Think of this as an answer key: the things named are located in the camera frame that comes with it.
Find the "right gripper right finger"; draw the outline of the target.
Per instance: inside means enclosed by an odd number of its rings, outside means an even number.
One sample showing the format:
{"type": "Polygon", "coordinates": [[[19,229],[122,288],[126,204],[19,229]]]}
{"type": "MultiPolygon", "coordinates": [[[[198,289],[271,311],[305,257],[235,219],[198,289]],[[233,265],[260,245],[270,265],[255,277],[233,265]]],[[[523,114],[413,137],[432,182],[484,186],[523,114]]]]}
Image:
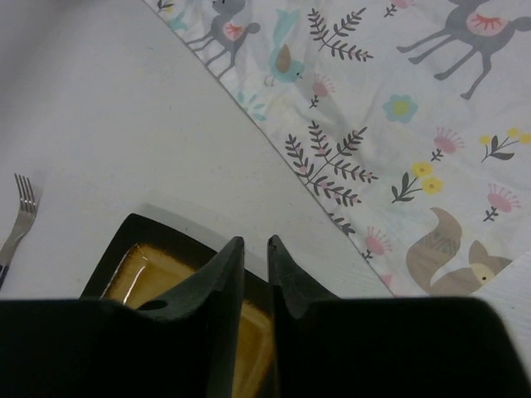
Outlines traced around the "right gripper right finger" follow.
{"type": "Polygon", "coordinates": [[[315,326],[305,318],[312,303],[336,299],[301,268],[278,235],[267,242],[268,285],[279,397],[331,397],[329,375],[319,363],[315,326]]]}

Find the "animal print cloth placemat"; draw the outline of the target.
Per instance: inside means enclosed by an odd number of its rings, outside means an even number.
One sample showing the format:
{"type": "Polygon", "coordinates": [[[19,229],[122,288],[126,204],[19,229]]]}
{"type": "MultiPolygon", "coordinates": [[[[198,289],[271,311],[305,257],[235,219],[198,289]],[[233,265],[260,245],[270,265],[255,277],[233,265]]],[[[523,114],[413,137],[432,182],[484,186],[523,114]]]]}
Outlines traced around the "animal print cloth placemat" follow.
{"type": "Polygon", "coordinates": [[[527,1],[152,1],[395,295],[530,248],[527,1]]]}

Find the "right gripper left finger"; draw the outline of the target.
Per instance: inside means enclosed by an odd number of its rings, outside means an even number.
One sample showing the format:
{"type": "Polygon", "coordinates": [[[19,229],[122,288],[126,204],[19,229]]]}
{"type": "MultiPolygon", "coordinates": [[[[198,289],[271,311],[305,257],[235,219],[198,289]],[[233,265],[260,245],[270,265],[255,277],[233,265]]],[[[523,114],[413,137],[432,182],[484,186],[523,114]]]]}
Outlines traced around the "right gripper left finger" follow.
{"type": "Polygon", "coordinates": [[[148,397],[231,396],[244,259],[244,240],[235,236],[194,274],[137,308],[158,344],[148,397]]]}

